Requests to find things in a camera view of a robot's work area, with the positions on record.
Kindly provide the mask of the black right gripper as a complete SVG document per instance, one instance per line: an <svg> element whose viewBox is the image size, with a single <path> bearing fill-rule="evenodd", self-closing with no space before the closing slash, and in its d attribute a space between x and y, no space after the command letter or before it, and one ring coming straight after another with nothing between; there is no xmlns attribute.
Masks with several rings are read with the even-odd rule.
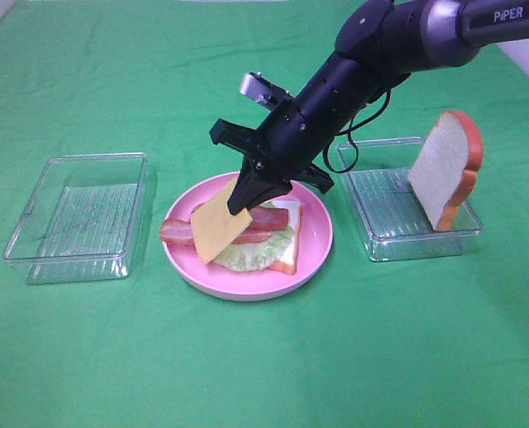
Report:
<svg viewBox="0 0 529 428"><path fill-rule="evenodd" d="M326 193L334 182L314 159L349 121L349 110L334 101L296 97L283 101L255 129L218 119L209 134L213 144L244 153L236 185L228 198L232 215L290 193L293 180Z"/></svg>

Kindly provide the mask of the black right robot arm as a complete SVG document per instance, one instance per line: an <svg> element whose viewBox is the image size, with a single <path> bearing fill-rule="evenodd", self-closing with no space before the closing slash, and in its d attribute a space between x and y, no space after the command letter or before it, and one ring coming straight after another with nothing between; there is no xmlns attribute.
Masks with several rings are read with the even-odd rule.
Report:
<svg viewBox="0 0 529 428"><path fill-rule="evenodd" d="M328 191L332 179L314 159L358 111L414 72L459 67L485 45L527 38L529 1L367 1L299 94L245 75L242 93L269 113L254 129L223 119L211 129L214 144L244 156L229 211L285 195L295 181Z"/></svg>

